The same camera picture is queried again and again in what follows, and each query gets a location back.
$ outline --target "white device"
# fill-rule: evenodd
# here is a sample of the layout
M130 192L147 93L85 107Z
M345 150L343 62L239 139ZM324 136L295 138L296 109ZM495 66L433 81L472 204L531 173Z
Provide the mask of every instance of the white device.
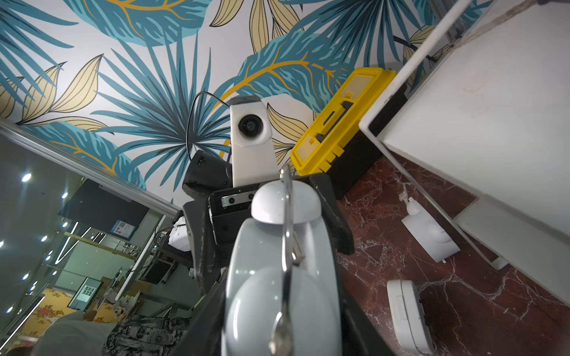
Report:
M398 343L405 351L433 354L434 347L425 323L420 293L412 281L388 281L388 301Z
M278 179L279 168L265 105L256 96L238 96L227 104L234 187Z
M402 219L403 224L435 262L460 251L447 232L414 198L408 199L406 210L409 215Z
M182 252L188 252L192 249L190 246L190 241L194 239L188 238L188 231L189 229L186 228L186 219L184 216L181 216L172 231L170 232L170 236L168 237L168 244L174 248L179 249Z

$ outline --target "wall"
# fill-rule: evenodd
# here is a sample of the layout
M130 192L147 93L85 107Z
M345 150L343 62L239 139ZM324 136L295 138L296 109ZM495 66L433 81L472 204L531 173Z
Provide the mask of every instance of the wall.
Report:
M66 271L74 272L82 276L101 280L101 277L114 278L119 268L128 269L135 262L123 256L115 255L109 251L78 243L70 253L69 260L64 266ZM77 290L83 280L82 276L61 272L56 286Z
M474 1L462 19L471 24L490 2ZM436 24L427 3L5 0L0 26L22 52L0 55L0 117L182 206L196 92L261 97L282 165L355 67L401 68ZM27 22L36 37L23 32ZM411 87L446 50L442 42ZM225 109L211 99L198 106L191 153L224 156Z
M535 5L457 48L379 136L568 242L569 16L568 4Z
M139 225L139 228L131 237L129 243L140 246L141 248L146 245L146 241L154 235L154 228L162 218L162 214L155 212L153 210L149 210L147 214L142 219L142 222Z

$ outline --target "blue palm leaf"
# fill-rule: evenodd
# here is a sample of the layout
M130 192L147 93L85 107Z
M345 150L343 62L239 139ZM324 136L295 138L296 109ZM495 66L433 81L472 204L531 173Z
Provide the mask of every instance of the blue palm leaf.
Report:
M163 46L192 36L211 0L64 0L103 34L129 43Z
M471 5L465 10L465 12L461 15L461 20L464 22L467 28L471 27L473 23L481 16L482 9L489 7L491 5L492 0L483 2L477 5L477 0L473 0ZM428 0L413 0L414 6L420 15L420 21L423 24L435 26L437 25L438 21L433 13L429 5Z
M294 5L318 1L282 0L282 2ZM341 61L353 65L366 43L364 65L369 66L372 39L378 28L376 56L378 65L384 67L384 41L388 42L392 54L399 60L393 38L392 17L406 39L408 39L408 30L404 18L418 29L421 27L404 0L332 0L301 19L291 32L304 27L304 40L322 30L321 38L328 39L329 43L337 46L333 56L339 55Z
M220 98L226 100L233 93L262 98L288 94L321 112L354 70L354 65L334 54L341 45L322 40L318 34L307 36L303 31L291 31L273 39L247 57L237 76L219 88L227 88ZM210 100L205 110L215 105Z
M99 168L146 189L139 169L131 165L127 156L117 152L114 144L99 135L66 122L23 127Z
M54 85L49 76L46 75L41 66L28 54L26 51L31 51L51 64L57 66L57 62L47 55L37 44L30 39L30 37L22 31L35 36L49 44L61 48L72 48L49 35L42 30L35 27L33 24L25 20L20 14L62 26L71 26L77 24L76 22L69 22L37 9L22 0L0 0L0 54L2 54L8 62L19 71L19 75L28 81L39 93L43 95L42 90L39 88L35 81L36 75L47 80L48 83ZM28 65L35 74L28 73L22 66L22 63ZM0 85L3 86L8 94L13 97L17 102L24 105L24 101L16 95L16 91L12 89L9 82L10 80L16 85L17 88L22 90L23 93L29 95L28 89L21 83L20 80L15 80L17 75L3 62L0 62Z
M157 158L146 172L144 179L148 179L152 174L164 167L164 176L160 185L165 184L176 172L173 188L175 190L180 184L190 161L186 152L186 136L188 136L188 142L197 148L207 147L212 152L213 149L224 152L227 152L229 149L227 146L218 143L229 140L229 129L221 128L229 122L227 116L222 117L222 114L227 109L222 107L214 111L215 102L213 100L200 100L198 102L198 108L193 116L193 121L190 123L190 129L186 132L186 124L190 118L190 107L194 96L197 91L208 90L211 58L208 60L208 68L203 83L198 88L196 83L198 42L196 41L192 83L190 88L188 88L181 35L175 41L175 56L170 46L166 46L170 66L169 73L166 73L161 67L150 44L147 45L147 49L154 72L129 45L122 40L119 40L119 42L127 52L128 59L117 52L115 52L115 55L126 68L126 72L120 69L113 61L107 58L105 58L105 61L122 83L117 82L104 73L100 73L99 76L124 98L120 99L105 93L99 94L124 112L95 111L93 114L114 117L132 126L106 127L99 129L98 132L126 133L141 137L140 140L128 142L118 147L117 152L119 153L142 147L167 145L165 148L154 149L139 155L132 160L131 165L136 167L146 161ZM172 85L169 84L167 75L171 77ZM227 86L223 85L218 88L216 93L223 92L226 89Z

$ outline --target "black and white fabric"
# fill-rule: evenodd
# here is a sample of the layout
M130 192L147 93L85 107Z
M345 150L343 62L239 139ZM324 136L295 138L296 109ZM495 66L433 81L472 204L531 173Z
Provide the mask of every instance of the black and white fabric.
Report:
M189 318L132 316L113 329L103 356L167 356L189 324Z

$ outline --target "yellow toolbox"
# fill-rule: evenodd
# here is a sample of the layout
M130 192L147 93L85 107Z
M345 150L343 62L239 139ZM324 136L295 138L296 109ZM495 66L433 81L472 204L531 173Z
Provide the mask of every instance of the yellow toolbox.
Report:
M359 131L359 122L396 72L356 68L291 150L300 175L327 172Z

